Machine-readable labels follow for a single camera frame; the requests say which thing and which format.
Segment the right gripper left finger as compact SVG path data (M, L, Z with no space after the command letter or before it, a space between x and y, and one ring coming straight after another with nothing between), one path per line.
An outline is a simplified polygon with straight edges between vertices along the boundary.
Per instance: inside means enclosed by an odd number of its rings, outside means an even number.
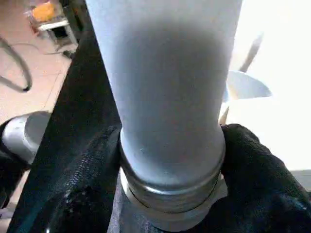
M120 169L119 135L111 126L73 158L29 215L15 212L9 233L107 232Z

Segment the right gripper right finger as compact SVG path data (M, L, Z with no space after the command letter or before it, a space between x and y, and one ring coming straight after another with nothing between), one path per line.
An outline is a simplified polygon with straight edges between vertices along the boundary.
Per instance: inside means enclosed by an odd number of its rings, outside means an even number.
M227 196L206 218L211 233L308 233L311 202L307 191L258 137L246 127L222 127L221 168Z

